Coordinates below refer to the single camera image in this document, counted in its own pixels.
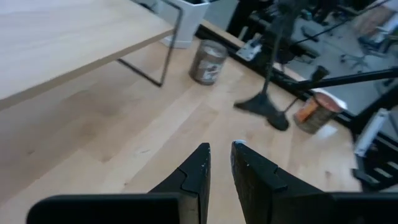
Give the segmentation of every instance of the white sticker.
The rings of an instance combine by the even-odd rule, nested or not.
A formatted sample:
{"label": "white sticker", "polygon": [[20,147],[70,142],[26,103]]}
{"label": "white sticker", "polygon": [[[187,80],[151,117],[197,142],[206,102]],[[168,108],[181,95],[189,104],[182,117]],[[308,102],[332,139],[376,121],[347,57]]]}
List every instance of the white sticker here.
{"label": "white sticker", "polygon": [[202,60],[199,64],[199,69],[205,69],[201,78],[202,81],[215,80],[221,70],[221,65]]}

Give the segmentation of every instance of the can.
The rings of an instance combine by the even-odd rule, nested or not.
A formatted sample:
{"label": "can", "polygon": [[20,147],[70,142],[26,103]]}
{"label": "can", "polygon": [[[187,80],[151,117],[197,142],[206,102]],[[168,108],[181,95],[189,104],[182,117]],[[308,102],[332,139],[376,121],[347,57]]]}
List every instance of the can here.
{"label": "can", "polygon": [[212,40],[200,42],[189,71],[190,76],[202,85],[212,85],[217,80],[228,56],[227,49]]}
{"label": "can", "polygon": [[293,119],[301,130],[315,134],[323,125],[342,111],[342,106],[332,96],[316,92],[293,115]]}

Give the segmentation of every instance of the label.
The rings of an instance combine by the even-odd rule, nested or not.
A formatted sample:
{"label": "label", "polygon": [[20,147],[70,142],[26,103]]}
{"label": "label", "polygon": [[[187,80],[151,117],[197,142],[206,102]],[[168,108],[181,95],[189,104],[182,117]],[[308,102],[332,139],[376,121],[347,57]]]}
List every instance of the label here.
{"label": "label", "polygon": [[304,106],[296,112],[295,117],[299,122],[304,123],[318,107],[318,103],[313,98],[310,98],[305,102]]}
{"label": "label", "polygon": [[217,78],[221,70],[221,65],[218,63],[211,63],[205,60],[202,60],[199,64],[199,69],[204,69],[203,76],[201,77],[202,81],[214,81]]}

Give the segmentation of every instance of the bucket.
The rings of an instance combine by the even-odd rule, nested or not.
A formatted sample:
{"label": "bucket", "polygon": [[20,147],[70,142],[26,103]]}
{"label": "bucket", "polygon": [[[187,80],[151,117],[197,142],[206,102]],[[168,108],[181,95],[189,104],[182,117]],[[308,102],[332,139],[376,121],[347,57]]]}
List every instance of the bucket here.
{"label": "bucket", "polygon": [[[187,49],[191,46],[195,32],[198,30],[200,23],[205,17],[206,11],[210,6],[207,0],[169,0],[181,7],[183,14],[181,18],[181,25],[178,30],[174,47],[178,49]],[[157,0],[155,12],[158,16],[169,22],[175,24],[177,21],[177,10],[169,6],[162,0]],[[166,46],[170,46],[173,36],[170,35],[162,40]]]}
{"label": "bucket", "polygon": [[293,115],[293,119],[301,130],[315,134],[323,125],[342,111],[343,108],[332,96],[316,92]]}

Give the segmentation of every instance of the black metal pole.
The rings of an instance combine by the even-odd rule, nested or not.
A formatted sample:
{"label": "black metal pole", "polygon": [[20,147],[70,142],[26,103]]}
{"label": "black metal pole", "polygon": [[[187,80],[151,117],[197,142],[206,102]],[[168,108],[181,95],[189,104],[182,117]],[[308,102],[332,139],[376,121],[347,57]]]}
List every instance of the black metal pole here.
{"label": "black metal pole", "polygon": [[258,1],[247,0],[239,1],[226,31],[235,37],[238,37],[243,27],[246,25],[246,21],[250,14],[253,10],[257,9],[257,2]]}
{"label": "black metal pole", "polygon": [[297,90],[307,90],[309,88],[322,88],[328,86],[345,85],[350,83],[366,82],[372,80],[380,80],[385,78],[398,78],[398,67],[376,72],[366,72],[355,75],[346,75],[343,77],[326,78],[313,84],[311,80],[305,80],[292,84],[292,88]]}

